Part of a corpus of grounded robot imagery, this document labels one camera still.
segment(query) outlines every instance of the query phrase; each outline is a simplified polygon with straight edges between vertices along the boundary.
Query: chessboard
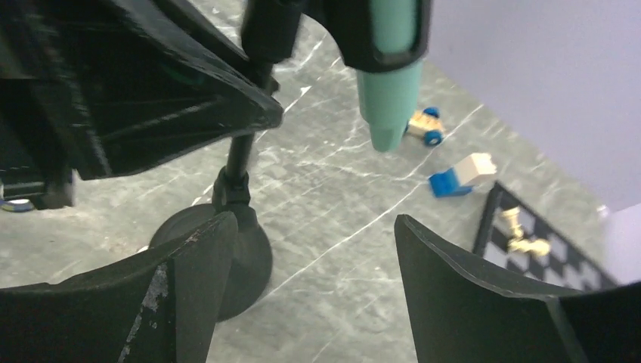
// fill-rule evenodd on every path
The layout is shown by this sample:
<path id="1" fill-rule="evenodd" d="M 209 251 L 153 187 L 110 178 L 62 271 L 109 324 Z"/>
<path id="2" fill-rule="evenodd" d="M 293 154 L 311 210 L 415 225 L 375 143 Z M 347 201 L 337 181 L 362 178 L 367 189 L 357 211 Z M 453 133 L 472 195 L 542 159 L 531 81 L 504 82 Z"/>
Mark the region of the chessboard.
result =
<path id="1" fill-rule="evenodd" d="M 518 208 L 518 223 L 524 232 L 524 238 L 547 240 L 550 248 L 548 254 L 537 256 L 535 253 L 509 251 L 508 245 L 513 233 L 510 232 L 508 221 L 502 217 L 502 212 L 514 208 Z M 594 261 L 499 182 L 488 195 L 473 252 L 509 271 L 548 284 L 582 291 L 617 286 L 615 280 Z"/>

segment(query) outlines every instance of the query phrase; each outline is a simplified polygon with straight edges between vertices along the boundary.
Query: chessboard border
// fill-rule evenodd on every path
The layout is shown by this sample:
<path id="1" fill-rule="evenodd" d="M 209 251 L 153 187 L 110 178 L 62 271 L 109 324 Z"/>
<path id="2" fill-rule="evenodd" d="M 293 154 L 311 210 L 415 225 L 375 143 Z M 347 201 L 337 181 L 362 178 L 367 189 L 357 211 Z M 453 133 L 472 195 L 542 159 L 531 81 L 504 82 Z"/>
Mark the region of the chessboard border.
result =
<path id="1" fill-rule="evenodd" d="M 485 254 L 485 248 L 487 247 L 488 242 L 490 241 L 490 234 L 493 229 L 492 225 L 494 223 L 494 217 L 496 216 L 497 209 L 500 205 L 501 197 L 503 197 L 504 194 L 508 194 L 512 199 L 519 202 L 521 208 L 525 209 L 528 213 L 530 213 L 534 217 L 545 222 L 548 225 L 548 227 L 550 227 L 550 230 L 554 232 L 554 234 L 556 234 L 559 238 L 563 239 L 565 242 L 570 243 L 571 247 L 577 250 L 577 252 L 579 252 L 585 258 L 586 261 L 590 262 L 596 269 L 599 270 L 599 272 L 604 277 L 608 278 L 615 286 L 618 286 L 621 284 L 610 273 L 605 271 L 599 264 L 595 263 L 594 260 L 591 257 L 589 257 L 583 250 L 580 250 L 579 248 L 577 248 L 569 238 L 567 238 L 564 234 L 559 233 L 559 231 L 556 228 L 554 228 L 553 225 L 547 221 L 547 219 L 543 218 L 539 213 L 535 213 L 534 210 L 527 203 L 517 198 L 512 192 L 510 192 L 505 186 L 503 186 L 498 181 L 494 183 L 494 186 L 490 190 L 490 193 L 488 193 L 488 198 L 485 201 L 485 206 L 483 207 L 483 212 L 481 215 L 481 223 L 478 225 L 478 231 L 476 232 L 476 239 L 474 240 L 474 247 L 472 248 L 472 253 L 483 258 L 483 255 Z"/>

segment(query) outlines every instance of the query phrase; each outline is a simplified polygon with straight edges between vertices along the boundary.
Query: yellow chess piece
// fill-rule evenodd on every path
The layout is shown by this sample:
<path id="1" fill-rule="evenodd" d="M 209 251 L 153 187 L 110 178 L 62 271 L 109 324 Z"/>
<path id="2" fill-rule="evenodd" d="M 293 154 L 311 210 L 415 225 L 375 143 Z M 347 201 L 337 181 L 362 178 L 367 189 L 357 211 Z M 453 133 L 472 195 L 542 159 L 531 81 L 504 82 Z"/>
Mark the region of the yellow chess piece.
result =
<path id="1" fill-rule="evenodd" d="M 525 233 L 521 224 L 519 224 L 519 213 L 521 210 L 516 207 L 505 210 L 501 213 L 502 217 L 507 220 L 509 229 L 512 231 L 512 238 L 508 242 L 508 251 L 533 253 L 537 256 L 545 256 L 550 253 L 550 242 L 538 238 L 534 241 L 524 239 Z"/>

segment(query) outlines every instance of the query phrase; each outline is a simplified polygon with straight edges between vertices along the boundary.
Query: blue round object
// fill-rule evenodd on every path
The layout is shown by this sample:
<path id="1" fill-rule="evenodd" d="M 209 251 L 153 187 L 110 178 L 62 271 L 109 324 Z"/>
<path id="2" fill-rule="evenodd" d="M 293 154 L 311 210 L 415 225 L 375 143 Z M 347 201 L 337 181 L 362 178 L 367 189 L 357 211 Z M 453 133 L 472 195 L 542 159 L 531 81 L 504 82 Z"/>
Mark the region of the blue round object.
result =
<path id="1" fill-rule="evenodd" d="M 435 117 L 437 119 L 441 118 L 441 113 L 438 112 L 438 108 L 436 108 L 436 107 L 427 107 L 425 110 L 423 110 L 423 113 L 425 115 L 430 115 L 430 116 Z"/>
<path id="2" fill-rule="evenodd" d="M 443 142 L 443 134 L 438 130 L 432 130 L 425 133 L 423 142 L 426 146 L 436 146 Z"/>
<path id="3" fill-rule="evenodd" d="M 0 209 L 11 213 L 31 212 L 35 209 L 28 200 L 0 200 Z"/>

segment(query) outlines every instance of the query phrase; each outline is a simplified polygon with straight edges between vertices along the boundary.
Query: round black base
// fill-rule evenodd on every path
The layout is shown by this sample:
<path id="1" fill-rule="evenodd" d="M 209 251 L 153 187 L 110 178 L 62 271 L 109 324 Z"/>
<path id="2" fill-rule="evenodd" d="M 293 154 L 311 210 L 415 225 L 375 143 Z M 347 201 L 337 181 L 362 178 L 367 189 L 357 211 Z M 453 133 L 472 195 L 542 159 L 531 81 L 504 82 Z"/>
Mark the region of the round black base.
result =
<path id="1" fill-rule="evenodd" d="M 249 309 L 269 283 L 273 256 L 269 239 L 256 219 L 255 210 L 245 204 L 225 207 L 238 221 L 238 240 L 234 245 L 229 278 L 222 298 L 218 321 L 233 318 Z M 174 214 L 158 228 L 149 248 L 192 231 L 216 214 L 212 204 L 198 204 Z"/>

